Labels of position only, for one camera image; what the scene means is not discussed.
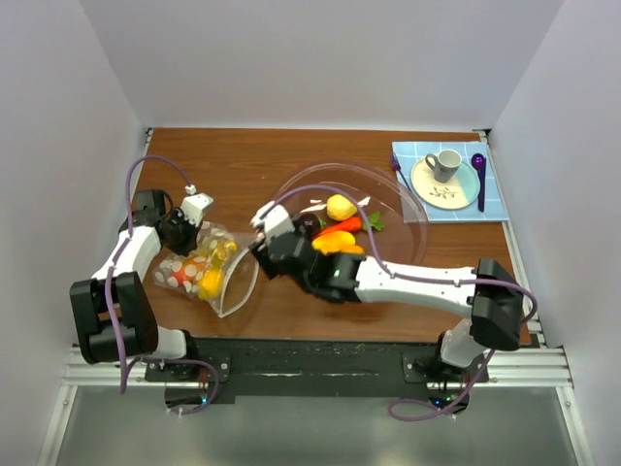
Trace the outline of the dark fake plum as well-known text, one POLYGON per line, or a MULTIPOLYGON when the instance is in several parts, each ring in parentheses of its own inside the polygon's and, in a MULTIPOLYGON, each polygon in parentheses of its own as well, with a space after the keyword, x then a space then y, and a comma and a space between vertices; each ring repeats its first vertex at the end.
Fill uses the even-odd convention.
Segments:
POLYGON ((301 228, 310 238, 316 237, 323 229, 320 218, 313 213, 303 213, 298 218, 301 228))

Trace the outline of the orange fake fruit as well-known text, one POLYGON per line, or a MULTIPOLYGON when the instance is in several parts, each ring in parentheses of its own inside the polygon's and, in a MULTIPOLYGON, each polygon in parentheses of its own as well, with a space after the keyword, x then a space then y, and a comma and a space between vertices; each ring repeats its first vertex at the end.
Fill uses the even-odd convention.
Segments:
POLYGON ((196 278, 204 269, 203 262, 188 260, 174 261, 171 265, 171 274, 167 283, 172 287, 182 287, 189 292, 195 284, 196 278))

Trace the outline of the clear zip top bag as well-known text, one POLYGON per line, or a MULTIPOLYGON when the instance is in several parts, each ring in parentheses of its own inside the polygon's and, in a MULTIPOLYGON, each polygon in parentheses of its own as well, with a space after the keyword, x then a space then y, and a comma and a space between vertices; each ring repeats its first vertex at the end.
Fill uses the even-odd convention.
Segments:
POLYGON ((205 221, 197 247, 187 256, 169 253, 153 267, 155 284, 208 304, 225 318, 242 308, 254 291, 259 266, 249 251, 253 236, 232 233, 205 221))

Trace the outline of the yellow fake lemon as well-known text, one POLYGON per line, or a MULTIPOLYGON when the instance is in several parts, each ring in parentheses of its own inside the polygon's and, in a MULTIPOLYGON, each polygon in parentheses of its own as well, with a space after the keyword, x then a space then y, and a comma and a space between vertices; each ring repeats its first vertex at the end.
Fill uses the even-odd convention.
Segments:
POLYGON ((210 269, 197 281, 197 296, 201 300, 212 300, 221 293, 224 282, 224 272, 220 269, 210 269))

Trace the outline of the fake orange carrot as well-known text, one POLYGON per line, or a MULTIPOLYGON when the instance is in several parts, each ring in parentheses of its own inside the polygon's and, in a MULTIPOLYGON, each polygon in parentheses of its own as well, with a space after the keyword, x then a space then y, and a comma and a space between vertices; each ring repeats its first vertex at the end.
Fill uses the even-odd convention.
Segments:
POLYGON ((365 222, 363 218, 359 216, 352 216, 346 220, 338 222, 331 226, 325 226, 318 233, 319 236, 333 233, 333 232, 348 232, 348 233, 356 233, 359 231, 381 231, 384 229, 384 223, 381 220, 380 212, 374 212, 368 216, 368 221, 365 222))

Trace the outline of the yellow fake mango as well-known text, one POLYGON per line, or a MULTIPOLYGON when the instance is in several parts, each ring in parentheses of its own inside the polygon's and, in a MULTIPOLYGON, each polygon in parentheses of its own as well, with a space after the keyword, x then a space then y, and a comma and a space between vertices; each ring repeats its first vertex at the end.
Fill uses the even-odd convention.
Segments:
POLYGON ((332 231, 311 241, 311 246, 323 254, 344 252, 355 245, 355 237, 346 231, 332 231))

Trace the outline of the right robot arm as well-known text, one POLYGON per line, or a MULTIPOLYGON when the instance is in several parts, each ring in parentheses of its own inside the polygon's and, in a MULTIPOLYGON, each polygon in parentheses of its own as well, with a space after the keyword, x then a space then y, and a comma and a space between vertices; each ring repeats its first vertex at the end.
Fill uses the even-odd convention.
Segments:
POLYGON ((439 337, 429 370, 455 381, 486 350, 520 347, 523 294, 496 261, 438 269, 381 262, 348 252, 315 250, 298 220, 255 217, 252 254, 266 275, 285 276, 331 303, 402 303, 447 311, 461 321, 439 337))

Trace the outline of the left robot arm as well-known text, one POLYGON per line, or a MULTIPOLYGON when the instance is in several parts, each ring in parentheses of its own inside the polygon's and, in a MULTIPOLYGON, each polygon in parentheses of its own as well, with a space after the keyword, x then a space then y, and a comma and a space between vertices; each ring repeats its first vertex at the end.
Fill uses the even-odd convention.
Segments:
POLYGON ((143 280, 162 249, 187 256, 197 247, 203 217, 213 203, 204 194, 187 195, 175 206, 159 189, 143 190, 118 230, 117 244, 91 278, 72 284, 70 301, 82 357, 89 364, 131 356, 167 359, 180 381, 194 379, 201 357, 186 330, 157 324, 143 280))

